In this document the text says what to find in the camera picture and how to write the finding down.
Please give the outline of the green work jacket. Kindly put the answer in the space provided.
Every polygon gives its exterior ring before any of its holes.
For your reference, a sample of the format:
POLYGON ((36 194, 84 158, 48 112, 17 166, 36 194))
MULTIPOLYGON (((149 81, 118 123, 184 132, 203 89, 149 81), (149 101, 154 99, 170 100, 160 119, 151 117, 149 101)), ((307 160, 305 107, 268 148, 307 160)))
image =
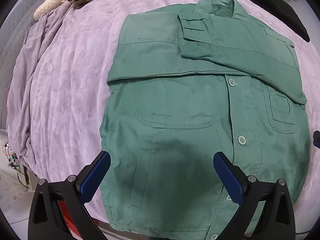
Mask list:
POLYGON ((220 151, 298 199, 310 132, 295 46, 237 0, 127 16, 107 84, 100 189, 112 228, 217 237, 236 211, 213 168, 220 151))

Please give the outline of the black garment on bed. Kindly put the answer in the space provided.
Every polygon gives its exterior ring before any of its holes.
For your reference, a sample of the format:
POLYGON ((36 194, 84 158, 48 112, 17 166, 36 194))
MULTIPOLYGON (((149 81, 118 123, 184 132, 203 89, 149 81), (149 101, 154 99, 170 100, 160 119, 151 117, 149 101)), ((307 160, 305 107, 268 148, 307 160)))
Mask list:
POLYGON ((304 41, 310 42, 307 29, 293 8, 283 0, 250 0, 263 8, 281 22, 285 23, 292 31, 298 34, 304 41))

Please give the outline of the lilac plush bed blanket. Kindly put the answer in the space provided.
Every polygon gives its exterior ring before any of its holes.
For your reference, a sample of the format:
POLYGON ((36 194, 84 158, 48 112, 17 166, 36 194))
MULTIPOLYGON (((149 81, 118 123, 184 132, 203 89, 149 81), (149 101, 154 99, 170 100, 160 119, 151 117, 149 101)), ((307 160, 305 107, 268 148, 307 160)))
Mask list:
POLYGON ((199 0, 93 0, 43 15, 18 50, 7 99, 10 146, 39 177, 79 172, 101 149, 99 128, 121 26, 129 14, 199 0))

